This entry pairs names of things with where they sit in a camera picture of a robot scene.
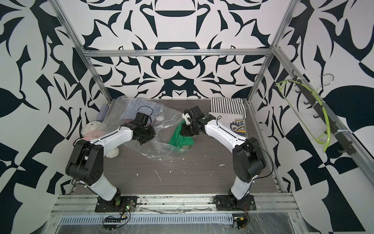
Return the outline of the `green garment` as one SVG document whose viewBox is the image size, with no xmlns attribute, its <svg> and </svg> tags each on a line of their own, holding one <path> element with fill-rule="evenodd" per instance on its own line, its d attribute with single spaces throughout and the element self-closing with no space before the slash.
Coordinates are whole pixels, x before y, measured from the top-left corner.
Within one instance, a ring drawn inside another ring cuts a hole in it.
<svg viewBox="0 0 374 234">
<path fill-rule="evenodd" d="M 174 130 L 174 133 L 172 134 L 169 144 L 177 147 L 178 149 L 187 149 L 190 146 L 194 145 L 194 139 L 191 136 L 183 136 L 181 134 L 182 131 L 182 125 L 186 123 L 184 120 L 181 121 L 176 129 Z"/>
</svg>

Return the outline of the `blue white striped garment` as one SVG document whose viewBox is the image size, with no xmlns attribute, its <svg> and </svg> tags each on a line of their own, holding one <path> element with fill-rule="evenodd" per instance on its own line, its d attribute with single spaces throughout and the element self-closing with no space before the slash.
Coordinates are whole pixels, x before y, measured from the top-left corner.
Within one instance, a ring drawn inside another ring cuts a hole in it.
<svg viewBox="0 0 374 234">
<path fill-rule="evenodd" d="M 151 120 L 154 120 L 162 109 L 162 104 L 146 99 L 131 98 L 120 118 L 123 120 L 134 120 L 139 112 L 148 115 Z"/>
</svg>

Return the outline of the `white printed t-shirt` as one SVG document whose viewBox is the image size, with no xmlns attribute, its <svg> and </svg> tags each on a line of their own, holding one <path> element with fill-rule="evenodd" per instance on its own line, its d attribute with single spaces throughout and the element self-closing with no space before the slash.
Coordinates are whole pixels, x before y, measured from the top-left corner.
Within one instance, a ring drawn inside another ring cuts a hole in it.
<svg viewBox="0 0 374 234">
<path fill-rule="evenodd" d="M 220 125 L 228 128 L 232 132 L 242 137 L 248 137 L 245 125 L 245 118 L 242 115 L 216 112 L 209 112 L 209 114 L 216 117 Z"/>
</svg>

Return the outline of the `black white striped tank top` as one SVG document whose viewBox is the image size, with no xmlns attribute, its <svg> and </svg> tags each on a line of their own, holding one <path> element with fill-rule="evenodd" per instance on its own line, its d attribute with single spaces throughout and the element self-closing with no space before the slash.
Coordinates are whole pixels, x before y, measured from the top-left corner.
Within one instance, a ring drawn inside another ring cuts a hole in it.
<svg viewBox="0 0 374 234">
<path fill-rule="evenodd" d="M 247 118 L 246 105 L 241 98 L 212 97 L 210 105 L 212 112 L 242 115 Z"/>
</svg>

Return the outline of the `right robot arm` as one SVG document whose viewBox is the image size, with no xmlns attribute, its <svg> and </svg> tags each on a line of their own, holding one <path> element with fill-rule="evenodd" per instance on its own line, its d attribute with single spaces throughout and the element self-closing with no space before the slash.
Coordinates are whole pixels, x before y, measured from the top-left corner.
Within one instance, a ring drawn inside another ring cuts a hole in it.
<svg viewBox="0 0 374 234">
<path fill-rule="evenodd" d="M 204 133 L 225 146 L 232 153 L 233 170 L 236 175 L 228 196 L 234 202 L 244 200 L 249 195 L 252 183 L 259 179 L 267 167 L 264 154 L 266 151 L 259 145 L 256 138 L 246 138 L 227 127 L 211 114 L 204 114 L 198 106 L 185 110 L 182 114 L 181 135 L 197 136 Z"/>
</svg>

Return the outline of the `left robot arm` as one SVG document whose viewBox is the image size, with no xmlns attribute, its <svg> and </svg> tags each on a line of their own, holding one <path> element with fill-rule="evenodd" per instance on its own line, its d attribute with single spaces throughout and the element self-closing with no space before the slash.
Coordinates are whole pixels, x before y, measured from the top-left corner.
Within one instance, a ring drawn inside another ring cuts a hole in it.
<svg viewBox="0 0 374 234">
<path fill-rule="evenodd" d="M 65 173 L 86 185 L 101 200 L 113 206 L 121 204 L 121 192 L 104 175 L 104 157 L 119 145 L 137 140 L 144 144 L 156 135 L 149 115 L 138 112 L 135 119 L 97 139 L 79 140 L 71 153 Z"/>
</svg>

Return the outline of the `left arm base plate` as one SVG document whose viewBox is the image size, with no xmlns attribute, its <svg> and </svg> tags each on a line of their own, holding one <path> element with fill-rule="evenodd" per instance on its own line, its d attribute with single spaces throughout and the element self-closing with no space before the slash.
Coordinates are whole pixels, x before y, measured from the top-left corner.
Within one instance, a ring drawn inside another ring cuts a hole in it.
<svg viewBox="0 0 374 234">
<path fill-rule="evenodd" d="M 132 211 L 137 205 L 137 200 L 137 196 L 116 196 L 111 201 L 106 201 L 101 197 L 97 197 L 94 211 L 96 213 L 122 212 L 125 210 Z"/>
</svg>

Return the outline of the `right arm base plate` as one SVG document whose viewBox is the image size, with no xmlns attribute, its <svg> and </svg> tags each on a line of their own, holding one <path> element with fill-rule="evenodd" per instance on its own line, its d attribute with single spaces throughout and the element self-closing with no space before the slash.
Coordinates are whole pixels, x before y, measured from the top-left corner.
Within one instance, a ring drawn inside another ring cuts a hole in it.
<svg viewBox="0 0 374 234">
<path fill-rule="evenodd" d="M 216 195 L 213 203 L 218 211 L 256 211 L 256 203 L 253 195 L 246 195 L 238 200 L 234 195 Z"/>
</svg>

